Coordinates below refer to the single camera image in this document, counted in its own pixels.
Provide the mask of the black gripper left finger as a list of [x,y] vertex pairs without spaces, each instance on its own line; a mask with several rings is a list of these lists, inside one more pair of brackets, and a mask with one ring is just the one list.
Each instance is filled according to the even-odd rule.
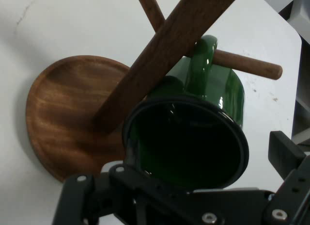
[[125,164],[64,181],[55,225],[96,225],[114,215],[126,225],[262,225],[272,192],[256,188],[191,192]]

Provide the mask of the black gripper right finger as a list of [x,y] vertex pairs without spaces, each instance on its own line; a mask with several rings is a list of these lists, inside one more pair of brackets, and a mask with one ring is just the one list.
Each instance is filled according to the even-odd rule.
[[284,180],[265,209],[267,225],[310,223],[310,157],[282,131],[269,135],[268,159]]

